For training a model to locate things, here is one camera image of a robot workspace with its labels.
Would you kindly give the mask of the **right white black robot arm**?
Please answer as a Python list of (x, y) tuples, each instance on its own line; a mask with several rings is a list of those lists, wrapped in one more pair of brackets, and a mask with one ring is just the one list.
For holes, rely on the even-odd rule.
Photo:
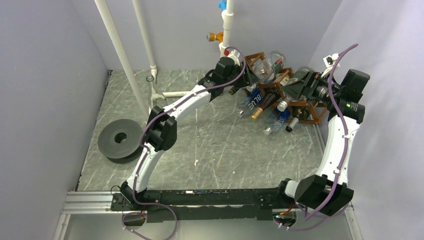
[(329, 107), (327, 142), (318, 170), (300, 181), (285, 179), (275, 194), (280, 207), (296, 202), (312, 209), (311, 216), (333, 216), (353, 198), (354, 191), (348, 187), (349, 157), (364, 120), (365, 106), (359, 101), (370, 75), (350, 69), (341, 84), (328, 86), (328, 80), (328, 75), (305, 67), (282, 87), (292, 100), (305, 97)]

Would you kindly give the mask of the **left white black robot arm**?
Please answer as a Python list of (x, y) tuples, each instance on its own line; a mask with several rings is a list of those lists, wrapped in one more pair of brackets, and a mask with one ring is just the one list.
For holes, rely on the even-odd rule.
[(258, 82), (259, 77), (246, 61), (237, 64), (230, 57), (221, 57), (215, 68), (209, 70), (189, 93), (165, 107), (155, 106), (140, 136), (140, 159), (133, 173), (120, 187), (124, 204), (131, 210), (143, 205), (143, 195), (156, 164), (177, 141), (179, 123), (220, 96), (226, 87), (242, 89)]

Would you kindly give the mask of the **clear bottle dark label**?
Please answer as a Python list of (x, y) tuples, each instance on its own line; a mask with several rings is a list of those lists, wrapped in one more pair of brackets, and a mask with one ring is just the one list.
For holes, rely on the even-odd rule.
[(281, 87), (284, 97), (276, 107), (279, 111), (285, 111), (290, 102), (297, 102), (305, 98), (300, 94), (300, 87), (304, 84), (307, 76), (314, 72), (315, 70), (309, 66), (300, 67), (288, 82)]

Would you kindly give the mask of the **clear bottle red green label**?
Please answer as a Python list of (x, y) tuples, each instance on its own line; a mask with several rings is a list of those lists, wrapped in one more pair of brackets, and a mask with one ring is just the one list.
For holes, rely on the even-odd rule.
[(252, 70), (258, 77), (260, 84), (269, 83), (283, 69), (286, 61), (286, 56), (282, 52), (274, 50), (261, 62), (255, 63)]

